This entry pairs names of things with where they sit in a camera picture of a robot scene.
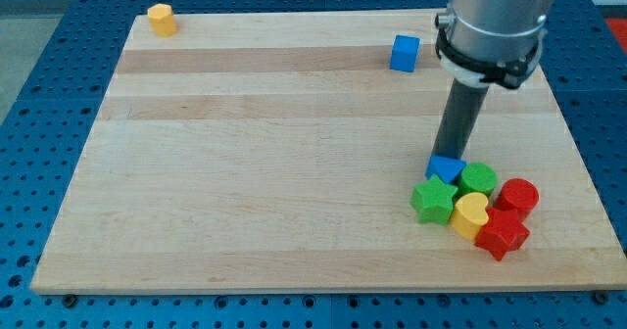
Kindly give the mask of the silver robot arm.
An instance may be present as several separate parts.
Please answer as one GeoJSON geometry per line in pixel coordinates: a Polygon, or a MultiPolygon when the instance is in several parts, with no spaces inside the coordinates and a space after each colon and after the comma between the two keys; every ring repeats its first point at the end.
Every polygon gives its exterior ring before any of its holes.
{"type": "Polygon", "coordinates": [[[468,87],[520,87],[540,62],[553,2],[450,0],[434,21],[441,66],[468,87]]]}

